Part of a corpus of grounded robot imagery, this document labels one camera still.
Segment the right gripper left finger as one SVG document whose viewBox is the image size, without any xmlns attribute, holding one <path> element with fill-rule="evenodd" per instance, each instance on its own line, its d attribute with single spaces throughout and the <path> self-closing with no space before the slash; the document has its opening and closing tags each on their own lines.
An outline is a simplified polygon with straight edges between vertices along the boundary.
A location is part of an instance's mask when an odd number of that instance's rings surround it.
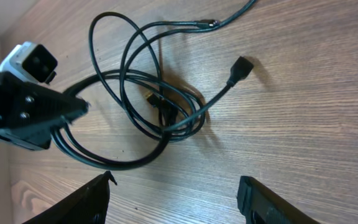
<svg viewBox="0 0 358 224">
<path fill-rule="evenodd" d="M 110 199 L 110 182 L 117 183 L 107 170 L 24 224 L 104 224 Z"/>
</svg>

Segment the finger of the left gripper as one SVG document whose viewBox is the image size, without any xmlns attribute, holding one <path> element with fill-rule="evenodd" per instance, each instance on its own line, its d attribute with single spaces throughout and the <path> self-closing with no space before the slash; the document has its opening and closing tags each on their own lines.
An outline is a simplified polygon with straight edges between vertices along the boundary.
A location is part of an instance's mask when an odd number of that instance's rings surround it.
<svg viewBox="0 0 358 224">
<path fill-rule="evenodd" d="M 87 112 L 85 100 L 0 73 L 0 129 L 61 126 Z"/>
<path fill-rule="evenodd" d="M 37 134 L 33 137 L 18 137 L 0 129 L 0 141 L 23 147 L 31 151 L 47 150 L 52 138 L 48 134 Z"/>
</svg>

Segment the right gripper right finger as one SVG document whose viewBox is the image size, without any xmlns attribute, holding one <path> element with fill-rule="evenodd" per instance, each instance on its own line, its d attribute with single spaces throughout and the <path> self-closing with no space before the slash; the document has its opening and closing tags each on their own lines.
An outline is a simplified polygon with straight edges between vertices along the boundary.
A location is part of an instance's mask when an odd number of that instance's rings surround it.
<svg viewBox="0 0 358 224">
<path fill-rule="evenodd" d="M 318 224 L 251 176 L 242 176 L 237 207 L 250 224 Z"/>
</svg>

